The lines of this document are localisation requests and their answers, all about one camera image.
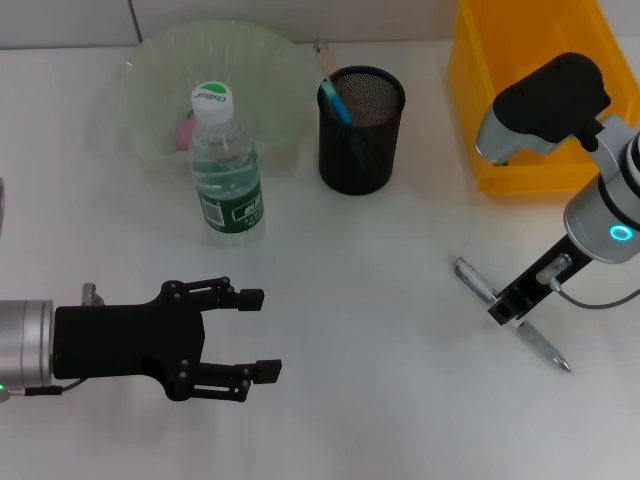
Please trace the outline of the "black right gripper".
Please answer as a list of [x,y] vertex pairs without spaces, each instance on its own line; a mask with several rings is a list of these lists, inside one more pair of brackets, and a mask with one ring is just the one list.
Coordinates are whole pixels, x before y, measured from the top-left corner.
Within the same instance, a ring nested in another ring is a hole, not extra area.
[[507,289],[498,294],[496,301],[488,310],[491,317],[499,325],[505,325],[519,318],[551,294],[551,288],[540,283],[536,279],[536,275],[562,254],[571,259],[571,264],[556,276],[560,283],[569,280],[589,264],[589,256],[584,254],[568,235],[564,235],[514,280]]

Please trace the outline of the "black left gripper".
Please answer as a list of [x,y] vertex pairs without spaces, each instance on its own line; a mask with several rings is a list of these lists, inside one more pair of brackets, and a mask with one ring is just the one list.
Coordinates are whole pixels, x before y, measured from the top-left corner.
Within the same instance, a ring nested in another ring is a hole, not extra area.
[[219,277],[167,281],[143,304],[61,306],[54,315],[53,375],[58,380],[147,376],[172,401],[242,403],[252,385],[278,381],[282,361],[199,365],[205,339],[201,312],[260,311],[264,298],[262,289],[236,290],[228,277]]

